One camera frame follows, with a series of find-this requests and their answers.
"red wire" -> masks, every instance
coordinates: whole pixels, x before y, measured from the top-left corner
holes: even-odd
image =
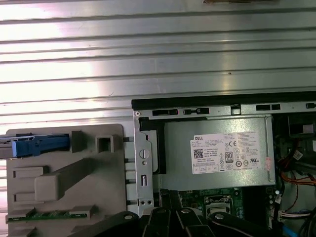
[[[288,209],[285,210],[285,212],[291,210],[295,206],[295,204],[297,202],[297,199],[298,199],[298,184],[296,184],[296,197],[295,197],[295,200],[294,200],[293,204]]]

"80 plus logo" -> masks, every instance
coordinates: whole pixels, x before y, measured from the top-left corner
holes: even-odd
[[[225,152],[225,162],[226,163],[233,163],[234,162],[234,155],[232,152]]]

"orange wire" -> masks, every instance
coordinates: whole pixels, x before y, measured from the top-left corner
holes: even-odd
[[[316,180],[310,177],[304,177],[301,179],[292,179],[289,178],[284,172],[281,173],[281,177],[282,179],[284,179],[285,181],[292,183],[292,184],[301,184],[301,185],[316,185]]]

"metal plate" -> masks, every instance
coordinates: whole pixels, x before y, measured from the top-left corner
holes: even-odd
[[[190,140],[194,135],[256,131],[259,135],[261,170],[192,174]],[[275,174],[263,169],[265,157],[273,157],[271,117],[230,118],[209,121],[171,122],[165,125],[167,173],[161,187],[175,190],[200,190],[271,185]]]

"rectangular hole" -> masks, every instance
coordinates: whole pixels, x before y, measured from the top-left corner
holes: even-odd
[[[142,175],[142,186],[147,186],[147,175]]]
[[[198,108],[197,114],[198,115],[207,115],[207,114],[209,114],[209,108]]]
[[[98,153],[111,151],[110,138],[98,138]]]
[[[256,105],[256,110],[257,111],[271,110],[271,106],[270,105]]]
[[[271,105],[271,109],[272,110],[280,110],[281,109],[281,105],[280,104]]]
[[[153,116],[178,115],[178,110],[153,110]]]
[[[306,103],[306,109],[314,109],[316,107],[316,104],[314,103]]]

